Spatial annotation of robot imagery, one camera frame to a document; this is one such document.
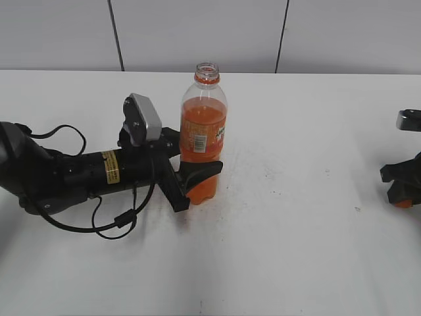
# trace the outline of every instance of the plastic bottle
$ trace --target plastic bottle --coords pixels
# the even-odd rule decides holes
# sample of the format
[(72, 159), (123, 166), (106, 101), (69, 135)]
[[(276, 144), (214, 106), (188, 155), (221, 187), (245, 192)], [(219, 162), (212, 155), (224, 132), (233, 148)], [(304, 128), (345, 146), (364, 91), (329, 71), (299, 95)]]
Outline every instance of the plastic bottle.
[[(196, 66), (195, 82), (182, 101), (180, 128), (181, 161), (205, 163), (219, 160), (224, 144), (226, 97), (220, 86), (218, 66), (201, 63)], [(218, 176), (209, 178), (188, 193), (192, 204), (213, 198)]]

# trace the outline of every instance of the white table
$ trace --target white table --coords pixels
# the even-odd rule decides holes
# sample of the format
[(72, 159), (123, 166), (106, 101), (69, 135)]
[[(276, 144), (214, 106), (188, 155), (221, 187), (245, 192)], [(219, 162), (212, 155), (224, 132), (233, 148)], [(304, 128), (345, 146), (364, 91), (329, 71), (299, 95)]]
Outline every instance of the white table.
[[(1, 120), (36, 133), (73, 124), (87, 152), (112, 149), (127, 95), (149, 96), (178, 128), (191, 81), (1, 71)], [(399, 109), (421, 107), (421, 76), (223, 74), (221, 85), (225, 165), (200, 206), (174, 214), (158, 189), (137, 228), (107, 241), (61, 231), (1, 190), (0, 315), (421, 313), (421, 209), (388, 205), (379, 174), (421, 150), (421, 134), (395, 127)], [(70, 130), (40, 143), (80, 146)], [(89, 226), (95, 203), (57, 218)], [(131, 203), (130, 192), (106, 196), (99, 222)]]

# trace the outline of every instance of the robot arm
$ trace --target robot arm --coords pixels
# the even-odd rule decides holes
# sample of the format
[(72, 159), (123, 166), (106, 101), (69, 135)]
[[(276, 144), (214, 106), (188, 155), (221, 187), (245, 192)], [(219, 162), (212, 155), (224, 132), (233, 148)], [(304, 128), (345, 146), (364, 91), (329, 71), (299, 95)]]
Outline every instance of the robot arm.
[[(0, 123), (0, 186), (16, 195), (28, 213), (41, 215), (50, 223), (50, 215), (87, 198), (140, 186), (150, 186), (153, 190), (155, 183), (175, 212), (188, 209), (190, 200), (186, 194), (198, 183), (220, 173), (222, 162), (181, 162), (180, 169), (174, 171), (169, 158), (180, 154), (179, 132), (162, 128), (147, 97), (132, 93), (124, 102), (123, 112), (125, 121), (118, 139), (120, 149), (81, 152), (75, 156), (45, 149), (33, 140), (71, 126), (60, 126), (51, 133), (37, 136), (27, 126)], [(129, 210), (124, 213), (125, 217), (117, 217), (107, 226), (123, 227), (131, 223), (139, 211)], [(96, 232), (94, 228), (80, 230)]]
[[(421, 132), (421, 111), (399, 111), (397, 128)], [(380, 170), (383, 182), (393, 181), (387, 196), (397, 207), (411, 207), (421, 203), (421, 153), (414, 159), (386, 165)]]

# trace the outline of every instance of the black cable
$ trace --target black cable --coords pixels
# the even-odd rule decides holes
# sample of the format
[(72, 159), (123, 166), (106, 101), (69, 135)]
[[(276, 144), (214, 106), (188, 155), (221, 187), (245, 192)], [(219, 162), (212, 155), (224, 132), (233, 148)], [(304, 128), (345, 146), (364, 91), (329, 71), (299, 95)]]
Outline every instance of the black cable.
[(67, 154), (63, 154), (63, 155), (68, 156), (68, 157), (77, 157), (77, 156), (80, 156), (81, 154), (83, 154), (85, 149), (86, 149), (86, 138), (85, 138), (85, 136), (76, 127), (74, 127), (72, 125), (67, 125), (67, 124), (59, 125), (56, 128), (54, 128), (53, 130), (51, 130), (50, 132), (45, 133), (45, 134), (39, 134), (39, 135), (33, 134), (31, 129), (29, 127), (27, 127), (26, 125), (19, 124), (19, 123), (15, 123), (15, 125), (17, 127), (19, 127), (19, 129), (21, 131), (23, 131), (24, 134), (26, 134), (29, 137), (34, 138), (36, 140), (44, 140), (46, 138), (50, 138), (52, 135), (57, 133), (62, 128), (65, 128), (65, 127), (71, 128), (71, 129), (75, 130), (79, 134), (79, 136), (81, 137), (81, 139), (83, 141), (82, 148), (79, 151), (79, 153), (77, 153), (75, 155), (67, 155)]
[[(102, 202), (103, 202), (103, 198), (101, 196), (95, 196), (97, 199), (99, 199), (98, 205), (96, 206), (96, 208), (93, 210), (92, 213), (92, 218), (91, 218), (91, 224), (93, 228), (96, 228), (95, 226), (95, 215), (97, 214), (97, 211), (99, 209), (99, 207), (101, 206)], [(108, 237), (105, 236), (104, 234), (101, 234), (100, 232), (96, 232), (96, 234), (104, 239), (108, 239), (108, 240), (116, 240), (116, 239), (120, 239), (123, 238), (127, 235), (129, 235), (129, 233), (131, 233), (131, 231), (136, 227), (136, 223), (137, 223), (137, 217), (133, 217), (133, 221), (132, 221), (132, 225), (130, 226), (129, 230), (123, 234), (121, 234), (120, 236), (116, 236), (116, 237)]]
[[(151, 154), (148, 152), (149, 158), (151, 160), (151, 184), (149, 185), (149, 189), (148, 192), (145, 196), (145, 199), (143, 200), (143, 202), (141, 203), (141, 205), (136, 208), (136, 199), (137, 199), (137, 187), (136, 184), (133, 187), (133, 209), (129, 210), (128, 212), (132, 214), (131, 220), (132, 220), (132, 225), (130, 226), (129, 230), (125, 233), (123, 233), (120, 236), (116, 236), (116, 237), (109, 237), (109, 236), (105, 236), (104, 234), (101, 234), (100, 232), (96, 232), (96, 234), (104, 239), (108, 239), (108, 240), (117, 240), (120, 238), (123, 238), (127, 235), (129, 235), (129, 233), (131, 233), (131, 231), (136, 227), (137, 224), (137, 214), (139, 214), (142, 209), (145, 208), (145, 206), (149, 203), (149, 200), (151, 199), (153, 190), (155, 189), (155, 165), (153, 163), (153, 158), (151, 156)], [(97, 211), (99, 209), (99, 207), (101, 206), (101, 203), (103, 201), (101, 196), (95, 196), (97, 198), (99, 198), (99, 203), (97, 205), (97, 207), (93, 210), (92, 213), (92, 217), (91, 217), (91, 224), (92, 227), (95, 228), (95, 216), (97, 214)]]
[(40, 207), (35, 202), (35, 199), (33, 198), (32, 194), (30, 193), (30, 191), (29, 191), (29, 189), (26, 185), (25, 177), (22, 175), (22, 168), (18, 168), (17, 165), (16, 165), (17, 158), (14, 154), (12, 144), (9, 140), (9, 137), (7, 136), (6, 130), (3, 126), (3, 124), (1, 124), (1, 123), (0, 123), (0, 139), (5, 145), (6, 153), (7, 153), (7, 156), (9, 156), (9, 159), (11, 160), (12, 168), (16, 169), (16, 173), (19, 177), (20, 183), (22, 185), (22, 188), (24, 190), (24, 193), (25, 193), (26, 197), (28, 198), (28, 201), (34, 206), (35, 210), (41, 215), (41, 217), (43, 219), (45, 219), (48, 223), (52, 224), (53, 226), (56, 226), (57, 228), (67, 230), (69, 232), (80, 232), (80, 233), (93, 233), (93, 232), (95, 232), (96, 233), (96, 232), (103, 232), (105, 230), (108, 230), (108, 229), (111, 229), (111, 228), (114, 228), (114, 227), (121, 228), (121, 227), (125, 226), (126, 224), (133, 221), (133, 218), (131, 218), (132, 216), (137, 215), (146, 206), (146, 204), (151, 199), (153, 189), (155, 188), (155, 166), (154, 166), (154, 163), (153, 163), (153, 158), (152, 158), (151, 154), (148, 152), (149, 158), (151, 160), (151, 184), (149, 185), (149, 191), (146, 195), (146, 198), (143, 200), (142, 204), (136, 209), (136, 211), (129, 210), (129, 211), (121, 214), (120, 216), (116, 217), (114, 219), (113, 223), (108, 224), (108, 225), (104, 225), (104, 226), (100, 226), (100, 227), (96, 227), (96, 228), (80, 228), (80, 227), (74, 227), (74, 226), (62, 224), (59, 221), (56, 221), (53, 217), (51, 217), (42, 207)]

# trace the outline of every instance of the yellow label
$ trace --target yellow label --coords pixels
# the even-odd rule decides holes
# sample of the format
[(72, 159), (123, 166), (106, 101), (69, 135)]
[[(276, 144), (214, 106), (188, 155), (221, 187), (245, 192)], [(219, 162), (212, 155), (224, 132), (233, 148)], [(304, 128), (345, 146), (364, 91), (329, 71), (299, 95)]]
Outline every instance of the yellow label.
[(114, 150), (103, 151), (105, 171), (107, 172), (107, 183), (114, 184), (120, 182), (120, 171)]

